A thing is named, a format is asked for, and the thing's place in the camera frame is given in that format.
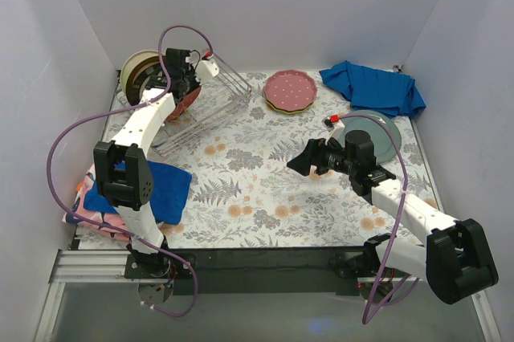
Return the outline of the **pink polka dot plate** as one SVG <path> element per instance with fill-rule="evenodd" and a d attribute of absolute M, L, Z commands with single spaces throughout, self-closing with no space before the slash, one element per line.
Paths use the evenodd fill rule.
<path fill-rule="evenodd" d="M 267 79 L 263 87 L 263 96 L 277 108 L 296 110 L 314 103 L 317 86 L 306 72 L 277 71 Z"/>

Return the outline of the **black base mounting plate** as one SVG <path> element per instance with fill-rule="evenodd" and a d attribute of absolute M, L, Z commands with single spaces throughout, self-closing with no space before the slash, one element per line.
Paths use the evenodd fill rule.
<path fill-rule="evenodd" d="M 378 263 L 363 246 L 179 249 L 182 259 L 130 252 L 124 277 L 155 283 L 173 279 L 175 295 L 328 292 L 358 295 L 357 281 L 371 282 Z"/>

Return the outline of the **blue cloth at back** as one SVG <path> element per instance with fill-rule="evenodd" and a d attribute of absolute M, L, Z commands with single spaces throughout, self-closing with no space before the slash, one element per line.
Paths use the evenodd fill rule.
<path fill-rule="evenodd" d="M 409 75 L 344 61 L 320 71 L 324 85 L 339 92 L 354 110 L 373 110 L 388 117 L 413 117 L 426 109 Z"/>

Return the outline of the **green polka dot plate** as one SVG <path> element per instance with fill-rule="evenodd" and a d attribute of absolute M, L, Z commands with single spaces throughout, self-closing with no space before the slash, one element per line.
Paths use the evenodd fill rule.
<path fill-rule="evenodd" d="M 311 109 L 313 106 L 313 103 L 310 103 L 305 108 L 296 109 L 296 110 L 286 110 L 286 109 L 282 109 L 282 108 L 277 108 L 274 104 L 270 103 L 269 101 L 266 101 L 266 105 L 274 112 L 278 112 L 285 116 L 294 116 L 294 115 L 298 115 L 300 113 L 304 113 L 304 112 L 308 111 L 309 109 Z"/>

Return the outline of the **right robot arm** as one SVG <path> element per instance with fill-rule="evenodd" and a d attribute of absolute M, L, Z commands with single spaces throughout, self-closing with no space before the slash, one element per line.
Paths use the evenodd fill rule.
<path fill-rule="evenodd" d="M 474 219 L 460 221 L 402 188 L 402 183 L 377 164 L 370 135 L 354 130 L 345 142 L 311 139 L 304 151 L 287 166 L 307 176 L 311 171 L 329 170 L 348 176 L 357 196 L 399 219 L 421 245 L 390 236 L 374 237 L 365 243 L 364 268 L 379 276 L 390 268 L 426 281 L 435 295 L 453 304 L 499 282 L 483 227 Z"/>

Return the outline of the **pink patterned cloth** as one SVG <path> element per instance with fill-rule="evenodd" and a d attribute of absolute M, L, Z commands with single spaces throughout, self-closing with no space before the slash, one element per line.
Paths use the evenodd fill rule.
<path fill-rule="evenodd" d="M 103 236 L 114 240 L 128 242 L 129 236 L 125 232 L 112 229 L 112 226 L 115 226 L 127 230 L 122 217 L 97 193 L 95 181 L 95 167 L 91 165 L 85 173 L 84 179 L 75 188 L 75 201 L 71 206 L 72 212 L 92 223 L 69 213 L 64 214 L 63 221 L 96 230 Z"/>

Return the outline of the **blue folded towel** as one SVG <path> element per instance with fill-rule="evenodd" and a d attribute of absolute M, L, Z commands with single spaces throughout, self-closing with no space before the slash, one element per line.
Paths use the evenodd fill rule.
<path fill-rule="evenodd" d="M 192 175 L 172 165 L 149 161 L 154 188 L 150 198 L 153 216 L 157 222 L 177 225 L 182 219 L 190 190 Z M 83 182 L 81 200 L 86 212 L 117 214 L 105 197 L 97 192 L 95 167 L 87 171 Z"/>

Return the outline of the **aluminium frame rail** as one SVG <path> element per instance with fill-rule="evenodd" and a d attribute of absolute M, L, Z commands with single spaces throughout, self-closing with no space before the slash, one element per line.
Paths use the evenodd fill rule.
<path fill-rule="evenodd" d="M 50 341 L 67 283 L 117 283 L 122 280 L 126 250 L 60 250 L 52 267 L 34 341 Z"/>

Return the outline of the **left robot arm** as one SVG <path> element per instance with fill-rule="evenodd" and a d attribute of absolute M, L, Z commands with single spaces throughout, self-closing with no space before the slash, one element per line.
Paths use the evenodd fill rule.
<path fill-rule="evenodd" d="M 136 265 L 155 278 L 169 273 L 171 259 L 160 251 L 165 238 L 151 206 L 155 182 L 146 156 L 162 124 L 181 115 L 200 92 L 199 61 L 193 56 L 193 51 L 169 48 L 163 56 L 147 50 L 129 57 L 120 85 L 135 111 L 110 141 L 93 149 L 98 194 L 124 220 Z"/>

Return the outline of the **cream plate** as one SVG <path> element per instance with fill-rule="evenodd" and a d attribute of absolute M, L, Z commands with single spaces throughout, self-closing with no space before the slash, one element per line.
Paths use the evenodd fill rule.
<path fill-rule="evenodd" d="M 127 80 L 129 79 L 129 75 L 133 71 L 134 67 L 137 64 L 141 63 L 144 59 L 147 59 L 149 57 L 154 57 L 154 56 L 158 57 L 157 51 L 144 50 L 144 51 L 139 51 L 139 52 L 133 54 L 125 61 L 124 65 L 120 71 L 120 85 L 121 85 L 121 89 L 122 89 L 124 95 L 125 95 Z"/>

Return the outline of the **grey-blue plate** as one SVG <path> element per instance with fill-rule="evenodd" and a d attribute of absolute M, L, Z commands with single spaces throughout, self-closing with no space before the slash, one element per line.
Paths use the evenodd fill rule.
<path fill-rule="evenodd" d="M 377 123 L 364 117 L 357 117 L 357 115 L 371 116 L 378 120 L 382 125 L 387 128 L 391 136 L 388 136 L 386 131 L 378 126 Z M 386 115 L 375 112 L 372 110 L 357 110 L 349 113 L 349 118 L 343 119 L 342 124 L 345 128 L 335 134 L 335 138 L 345 146 L 345 135 L 354 130 L 361 130 L 370 135 L 370 139 L 374 145 L 374 156 L 378 164 L 384 164 L 393 160 L 396 157 L 396 150 L 394 144 L 401 148 L 402 137 L 397 125 Z"/>

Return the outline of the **red blue floral plate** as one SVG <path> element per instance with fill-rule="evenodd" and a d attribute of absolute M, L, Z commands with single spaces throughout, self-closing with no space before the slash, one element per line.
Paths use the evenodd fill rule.
<path fill-rule="evenodd" d="M 166 118 L 166 122 L 171 122 L 176 120 L 182 114 L 186 112 L 186 110 L 192 105 L 192 103 L 198 98 L 202 87 L 198 87 L 188 93 L 184 99 L 178 104 L 178 106 L 172 111 L 170 115 Z"/>

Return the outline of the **black checkered rim plate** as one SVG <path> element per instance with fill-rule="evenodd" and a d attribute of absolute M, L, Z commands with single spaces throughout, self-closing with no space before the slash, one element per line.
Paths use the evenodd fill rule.
<path fill-rule="evenodd" d="M 125 95 L 129 104 L 138 105 L 149 81 L 162 76 L 161 64 L 157 56 L 149 57 L 137 64 L 126 84 Z"/>

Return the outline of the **floral tablecloth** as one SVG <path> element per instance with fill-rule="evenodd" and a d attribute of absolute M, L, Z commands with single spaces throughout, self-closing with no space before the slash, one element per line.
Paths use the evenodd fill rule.
<path fill-rule="evenodd" d="M 359 246 L 394 229 L 394 219 L 328 172 L 306 177 L 287 162 L 311 138 L 326 134 L 322 120 L 348 113 L 349 102 L 317 84 L 307 111 L 284 115 L 263 98 L 267 73 L 244 76 L 252 90 L 233 120 L 201 132 L 182 147 L 149 159 L 192 177 L 181 221 L 162 227 L 172 247 Z"/>

